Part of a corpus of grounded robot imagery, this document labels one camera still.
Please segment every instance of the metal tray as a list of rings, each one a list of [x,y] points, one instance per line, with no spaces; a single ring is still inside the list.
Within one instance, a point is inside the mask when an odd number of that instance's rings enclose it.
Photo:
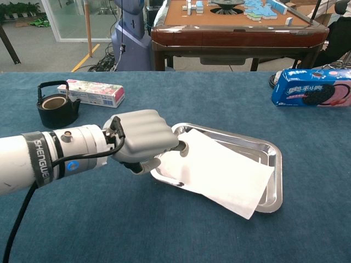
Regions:
[[[262,213],[272,213],[277,211],[282,204],[282,163],[280,150],[270,142],[255,139],[239,134],[227,133],[225,131],[206,128],[190,123],[178,123],[172,127],[172,131],[179,136],[191,129],[196,129],[211,137],[223,146],[244,155],[256,162],[274,167],[274,172],[270,177],[267,187],[264,190],[256,211]],[[196,192],[191,187],[182,182],[163,176],[158,169],[151,171],[153,177],[159,181],[174,185],[185,190]]]

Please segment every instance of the potted plant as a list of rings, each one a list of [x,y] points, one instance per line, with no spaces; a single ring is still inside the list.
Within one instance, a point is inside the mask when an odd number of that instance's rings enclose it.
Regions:
[[[27,4],[17,3],[16,7],[17,7],[17,14],[19,17],[26,18],[28,16],[27,15]]]
[[[17,15],[17,7],[16,7],[16,4],[13,4],[12,2],[9,3],[8,5],[8,15],[13,18],[18,18],[18,15]]]
[[[0,22],[5,20],[5,14],[6,14],[6,5],[0,4]]]
[[[36,16],[38,13],[40,13],[40,6],[39,3],[31,4],[31,2],[28,2],[27,5],[27,12],[31,16]]]

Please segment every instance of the robotic arm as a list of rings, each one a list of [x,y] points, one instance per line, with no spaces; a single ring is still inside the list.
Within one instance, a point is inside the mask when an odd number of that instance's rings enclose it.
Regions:
[[[155,110],[113,115],[97,125],[34,132],[0,138],[0,195],[101,167],[107,157],[135,174],[160,165],[156,155],[176,150],[186,155],[179,141]]]

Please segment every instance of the black band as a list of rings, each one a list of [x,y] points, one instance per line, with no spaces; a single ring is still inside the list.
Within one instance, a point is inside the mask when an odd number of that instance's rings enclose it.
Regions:
[[[61,147],[61,143],[59,138],[57,137],[56,133],[54,133],[53,131],[49,132],[50,136],[53,138],[55,147],[56,147],[56,152],[57,152],[57,159],[60,159],[64,156],[64,152],[62,151],[62,147]],[[65,176],[65,162],[61,162],[59,164],[59,176],[57,179],[61,179]]]
[[[31,164],[38,187],[49,184],[54,180],[54,171],[48,144],[40,132],[24,133],[27,141]]]

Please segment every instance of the tissue paper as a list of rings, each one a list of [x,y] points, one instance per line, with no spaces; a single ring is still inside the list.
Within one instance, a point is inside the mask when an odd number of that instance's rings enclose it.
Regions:
[[[178,139],[189,145],[188,155],[165,153],[160,157],[159,172],[249,219],[274,167],[240,155],[196,129],[179,135]]]

